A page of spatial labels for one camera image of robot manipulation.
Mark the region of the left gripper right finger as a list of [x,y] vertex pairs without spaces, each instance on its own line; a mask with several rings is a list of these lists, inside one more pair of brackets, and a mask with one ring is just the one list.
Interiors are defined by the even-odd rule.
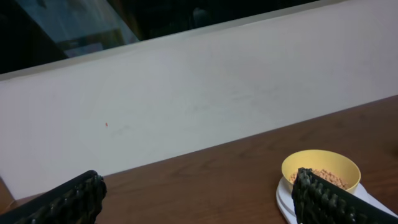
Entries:
[[292,199],[301,224],[397,224],[397,217],[303,167],[298,169]]

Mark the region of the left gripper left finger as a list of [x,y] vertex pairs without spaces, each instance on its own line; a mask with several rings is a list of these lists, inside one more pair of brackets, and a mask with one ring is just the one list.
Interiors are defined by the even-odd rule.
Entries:
[[102,176],[89,170],[1,215],[1,224],[94,224],[107,193]]

